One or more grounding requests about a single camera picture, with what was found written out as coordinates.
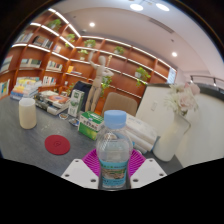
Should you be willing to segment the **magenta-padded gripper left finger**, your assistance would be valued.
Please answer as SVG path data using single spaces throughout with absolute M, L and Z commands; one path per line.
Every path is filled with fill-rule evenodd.
M 93 149 L 82 159 L 74 159 L 64 173 L 62 178 L 84 188 L 97 189 L 99 186 L 100 163 Z

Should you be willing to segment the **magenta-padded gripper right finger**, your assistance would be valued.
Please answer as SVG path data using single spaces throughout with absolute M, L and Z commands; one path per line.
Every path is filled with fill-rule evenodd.
M 146 186 L 165 176 L 165 171 L 155 159 L 146 159 L 140 152 L 132 151 L 128 162 L 128 177 L 132 189 Z

